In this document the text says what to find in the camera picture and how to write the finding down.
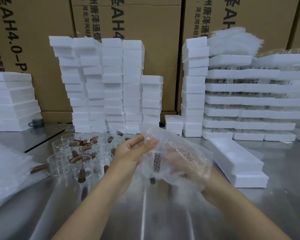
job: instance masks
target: person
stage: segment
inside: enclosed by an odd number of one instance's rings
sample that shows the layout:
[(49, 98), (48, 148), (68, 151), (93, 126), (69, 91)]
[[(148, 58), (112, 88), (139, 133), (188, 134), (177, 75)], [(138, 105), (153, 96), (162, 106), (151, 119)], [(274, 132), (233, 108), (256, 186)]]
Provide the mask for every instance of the person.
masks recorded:
[[(157, 144), (156, 139), (144, 143), (141, 134), (120, 144), (107, 172), (52, 240), (100, 239), (116, 200), (128, 189), (132, 181), (140, 157)], [(176, 171), (184, 170), (190, 173), (191, 170), (195, 170), (194, 165), (182, 163), (182, 158), (173, 155), (173, 152), (167, 160), (172, 165), (173, 161), (175, 162)], [(215, 169), (211, 170), (202, 195), (233, 222), (240, 239), (290, 239)]]

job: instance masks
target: stainless steel table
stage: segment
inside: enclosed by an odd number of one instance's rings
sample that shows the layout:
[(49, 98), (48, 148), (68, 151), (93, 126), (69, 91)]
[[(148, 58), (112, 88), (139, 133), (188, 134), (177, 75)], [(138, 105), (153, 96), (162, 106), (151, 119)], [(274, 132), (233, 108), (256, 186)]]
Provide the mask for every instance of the stainless steel table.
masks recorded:
[(57, 135), (68, 126), (68, 124), (45, 124), (42, 128), (30, 128), (22, 132), (0, 132), (0, 142), (13, 149), (26, 152), (46, 139)]
[[(188, 138), (205, 145), (203, 138)], [(50, 142), (28, 152), (38, 162), (52, 154)], [(300, 240), (300, 141), (236, 141), (264, 153), (266, 189), (241, 189), (292, 239)], [(19, 192), (0, 208), (0, 239), (50, 239), (99, 181), (92, 175), (79, 184), (71, 174), (49, 176)], [(115, 205), (101, 239), (238, 239), (231, 222), (200, 193), (150, 184), (137, 169), (131, 186)]]

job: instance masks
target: metal surface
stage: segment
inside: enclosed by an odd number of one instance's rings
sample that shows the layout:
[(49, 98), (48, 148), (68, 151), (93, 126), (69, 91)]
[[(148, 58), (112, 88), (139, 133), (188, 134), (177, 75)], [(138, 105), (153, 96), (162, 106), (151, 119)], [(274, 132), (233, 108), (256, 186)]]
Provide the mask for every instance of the metal surface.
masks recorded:
[(68, 124), (45, 124), (42, 128), (30, 128), (22, 132), (0, 132), (0, 142), (13, 149), (25, 152), (68, 126)]
[[(29, 152), (38, 162), (52, 154), (53, 138)], [(205, 145), (203, 138), (188, 138)], [(300, 141), (236, 141), (264, 153), (266, 189), (240, 189), (292, 239), (300, 240)], [(79, 184), (70, 173), (44, 179), (19, 192), (0, 208), (0, 239), (50, 239), (99, 178)], [(238, 239), (233, 225), (202, 195), (164, 181), (150, 183), (137, 169), (120, 197), (101, 239)]]

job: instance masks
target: stack of white foam boxes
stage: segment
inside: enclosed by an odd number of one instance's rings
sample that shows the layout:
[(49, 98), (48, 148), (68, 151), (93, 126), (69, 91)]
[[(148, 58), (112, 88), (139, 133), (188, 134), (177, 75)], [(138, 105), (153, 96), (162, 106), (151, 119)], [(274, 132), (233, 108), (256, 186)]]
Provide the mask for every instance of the stack of white foam boxes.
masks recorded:
[(184, 78), (181, 116), (185, 137), (201, 137), (204, 115), (205, 76), (208, 74), (207, 37), (187, 39), (182, 47)]
[(164, 116), (166, 121), (166, 130), (176, 133), (179, 136), (182, 136), (183, 121), (180, 115), (168, 115)]
[(142, 122), (142, 84), (145, 47), (141, 40), (123, 41), (123, 110), (126, 130), (140, 132)]
[(236, 188), (266, 188), (269, 177), (262, 172), (264, 163), (231, 138), (209, 138), (213, 159)]
[(108, 129), (104, 114), (102, 44), (93, 38), (50, 36), (73, 109), (76, 132)]
[(0, 72), (0, 131), (24, 131), (40, 112), (31, 75)]
[(111, 132), (125, 132), (123, 108), (123, 42), (120, 38), (102, 39), (104, 112)]
[(162, 110), (163, 76), (141, 76), (143, 123), (159, 126)]

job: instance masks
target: bubble wrap bag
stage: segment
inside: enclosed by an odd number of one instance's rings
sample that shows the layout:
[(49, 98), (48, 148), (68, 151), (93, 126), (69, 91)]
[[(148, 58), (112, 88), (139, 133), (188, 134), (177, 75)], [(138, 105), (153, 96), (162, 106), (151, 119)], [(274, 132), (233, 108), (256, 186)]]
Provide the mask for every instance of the bubble wrap bag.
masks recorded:
[(140, 124), (144, 142), (153, 138), (158, 145), (141, 158), (145, 177), (163, 179), (171, 185), (203, 190), (212, 167), (211, 152), (168, 130), (151, 124)]

